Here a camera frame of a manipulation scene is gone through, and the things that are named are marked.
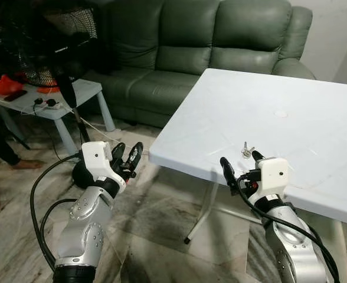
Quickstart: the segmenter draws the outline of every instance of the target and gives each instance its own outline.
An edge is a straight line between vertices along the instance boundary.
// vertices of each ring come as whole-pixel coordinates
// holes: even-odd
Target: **tiled floor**
[[[30,117],[17,120],[23,125],[32,150],[10,144],[21,157],[41,159],[46,165],[41,170],[16,171],[0,160],[0,282],[51,282],[52,274],[38,248],[29,210],[34,180],[57,160],[41,127],[53,134],[58,154],[63,157],[66,153],[52,123]],[[73,123],[66,123],[79,145]],[[117,126],[123,130],[107,134],[131,146],[142,141],[145,154],[137,178],[115,199],[96,282],[280,282],[272,251],[267,248],[264,231],[258,224],[213,210],[191,244],[185,245],[183,239],[196,221],[208,182],[148,162],[148,149],[159,129],[123,123]],[[93,140],[105,139],[94,130],[89,132]],[[35,201],[38,218],[55,200],[80,196],[82,190],[72,185],[72,167],[72,163],[64,163],[43,179]],[[241,200],[231,198],[225,187],[220,189],[216,206],[248,213]],[[46,226],[47,241],[53,251],[66,225],[67,208],[68,205],[61,205],[54,210]],[[338,231],[337,224],[324,217],[305,216],[317,222],[316,228],[337,254],[339,266],[347,265],[345,248],[339,245],[338,235],[332,234]],[[329,230],[322,232],[325,225]],[[339,269],[345,278],[342,282],[347,282],[347,271]]]

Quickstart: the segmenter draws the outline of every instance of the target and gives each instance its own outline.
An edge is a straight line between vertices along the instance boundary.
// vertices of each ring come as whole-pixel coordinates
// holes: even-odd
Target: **white table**
[[[286,158],[286,200],[347,222],[347,85],[207,69],[150,148],[150,161],[214,182],[196,229],[208,216],[225,156],[238,176],[254,168],[247,142]]]
[[[113,131],[115,129],[112,117],[109,113],[109,109],[104,100],[104,96],[102,93],[102,85],[96,83],[94,81],[86,81],[86,80],[77,80],[73,82],[73,88],[77,98],[77,105],[80,106],[90,98],[97,96],[99,101],[99,106],[102,111],[104,123],[107,131]],[[22,133],[19,131],[17,125],[14,123],[12,118],[9,116],[6,108],[10,108],[16,111],[22,111],[23,113],[33,114],[33,104],[34,100],[41,97],[44,100],[53,98],[57,102],[60,102],[63,107],[60,109],[50,109],[44,108],[41,109],[39,107],[35,108],[36,115],[39,117],[47,118],[50,120],[54,120],[55,126],[62,138],[63,144],[69,153],[72,155],[78,151],[73,139],[70,136],[65,124],[62,121],[62,117],[69,113],[71,107],[67,105],[64,101],[62,94],[60,92],[51,93],[51,94],[42,94],[37,92],[37,88],[32,85],[24,85],[24,90],[28,92],[23,96],[15,99],[14,101],[5,101],[2,96],[0,96],[0,114],[4,119],[7,127],[15,133],[21,140],[24,139]]]

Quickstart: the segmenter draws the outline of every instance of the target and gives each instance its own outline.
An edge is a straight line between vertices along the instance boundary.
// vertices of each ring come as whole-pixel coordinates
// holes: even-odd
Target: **red object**
[[[0,79],[0,95],[8,96],[12,93],[22,90],[22,84],[17,81],[12,81],[6,75],[3,75]]]
[[[252,186],[255,190],[258,189],[258,184],[257,184],[256,182],[252,182],[252,183],[251,183],[251,186]]]
[[[59,91],[60,91],[59,87],[39,87],[37,89],[38,93],[44,93],[44,94],[57,93]]]

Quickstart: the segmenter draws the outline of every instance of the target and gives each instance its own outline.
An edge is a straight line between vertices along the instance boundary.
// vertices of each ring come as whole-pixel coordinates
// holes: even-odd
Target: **extension cord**
[[[36,104],[36,107],[41,107],[41,108],[47,108],[47,109],[60,109],[62,108],[62,104],[57,102],[57,104],[53,105],[53,106],[48,106],[48,104],[46,102],[43,102],[41,104]]]

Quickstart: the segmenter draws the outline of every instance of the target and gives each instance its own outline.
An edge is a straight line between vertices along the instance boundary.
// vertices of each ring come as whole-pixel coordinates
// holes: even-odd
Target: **sofa cushion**
[[[163,6],[156,70],[200,75],[209,66],[218,0],[168,0]]]
[[[209,66],[210,47],[159,47],[156,70],[201,75]]]
[[[129,90],[131,86],[149,74],[152,70],[141,68],[128,68],[113,71],[111,75],[102,75],[89,71],[83,79],[97,81],[103,86],[103,94],[107,104],[130,105]]]
[[[107,4],[108,44],[122,66],[154,69],[163,0]]]
[[[282,0],[222,1],[210,67],[270,74],[291,13],[291,5]]]
[[[279,59],[301,58],[307,35],[313,19],[313,12],[304,7],[293,7],[292,17],[279,54]]]
[[[278,52],[214,47],[211,68],[250,73],[270,74]]]
[[[166,71],[152,71],[130,88],[132,106],[155,113],[172,115],[199,76]]]
[[[274,51],[280,47],[292,7],[283,0],[225,0],[215,22],[217,47]]]

